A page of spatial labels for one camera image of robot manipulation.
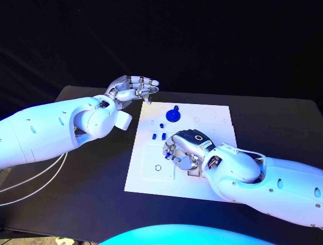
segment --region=black backdrop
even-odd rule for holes
[[[164,91],[296,97],[323,112],[323,3],[0,1],[0,119],[120,75]]]

